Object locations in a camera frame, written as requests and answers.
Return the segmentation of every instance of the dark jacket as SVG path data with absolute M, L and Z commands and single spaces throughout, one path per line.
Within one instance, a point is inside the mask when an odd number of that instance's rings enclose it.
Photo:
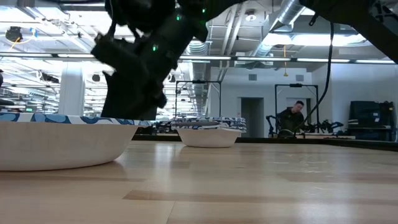
M 287 129 L 294 131 L 294 129 L 304 121 L 304 116 L 301 112 L 292 113 L 291 109 L 286 109 L 279 113 L 279 119 L 281 130 Z

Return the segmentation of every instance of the man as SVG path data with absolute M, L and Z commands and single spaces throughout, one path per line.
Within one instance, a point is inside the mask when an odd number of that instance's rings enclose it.
M 304 116 L 301 113 L 303 107 L 304 103 L 302 101 L 297 101 L 291 109 L 287 108 L 283 112 L 279 113 L 280 129 L 287 129 L 293 132 L 294 129 L 304 121 Z

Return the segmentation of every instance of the metal frame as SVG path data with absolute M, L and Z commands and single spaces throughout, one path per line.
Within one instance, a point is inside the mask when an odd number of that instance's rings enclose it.
M 218 83 L 218 85 L 220 86 L 220 94 L 219 94 L 219 96 L 218 96 L 218 98 L 220 99 L 220 112 L 219 112 L 219 114 L 220 114 L 220 117 L 221 117 L 221 84 L 222 84 L 222 82 L 221 81 L 200 81 L 200 80 L 194 80 L 194 81 L 176 81 L 175 82 L 175 117 L 177 117 L 177 97 L 178 97 L 178 94 L 177 94 L 177 92 L 178 92 L 178 84 L 179 83 L 192 83 L 192 84 L 200 84 L 200 85 L 203 85 L 203 84 L 210 84 L 210 83 Z
M 316 89 L 316 98 L 317 98 L 317 104 L 319 102 L 319 92 L 318 92 L 318 85 L 304 85 L 304 84 L 276 84 L 275 85 L 275 116 L 278 114 L 278 86 L 288 86 L 291 88 L 303 88 L 303 87 L 315 87 Z M 319 108 L 317 108 L 317 123 L 319 124 Z M 278 127 L 275 126 L 275 133 L 278 133 Z

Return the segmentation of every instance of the black equipment cabinet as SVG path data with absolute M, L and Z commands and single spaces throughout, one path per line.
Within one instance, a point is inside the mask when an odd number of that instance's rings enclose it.
M 396 131 L 393 102 L 352 101 L 348 134 L 358 140 L 393 141 Z

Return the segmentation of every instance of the black cable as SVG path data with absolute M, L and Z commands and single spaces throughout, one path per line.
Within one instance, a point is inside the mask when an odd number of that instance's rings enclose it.
M 113 2 L 112 0 L 109 0 L 109 5 L 111 7 L 111 17 L 112 17 L 112 24 L 111 27 L 109 28 L 109 31 L 106 35 L 110 36 L 110 37 L 114 37 L 114 33 L 116 32 L 116 18 L 115 18 L 115 10 L 113 8 Z
M 335 24 L 331 22 L 330 23 L 330 46 L 329 46 L 329 57 L 328 57 L 328 71 L 327 71 L 327 75 L 326 75 L 325 90 L 323 91 L 322 96 L 319 99 L 318 103 L 314 106 L 314 108 L 312 108 L 311 112 L 307 115 L 307 117 L 304 119 L 304 121 L 294 129 L 294 138 L 296 137 L 296 132 L 311 117 L 313 112 L 318 109 L 320 103 L 325 98 L 326 94 L 328 93 L 329 82 L 330 82 L 330 73 L 331 73 L 331 56 L 333 55 L 333 39 L 334 39 L 334 37 L 335 37 Z

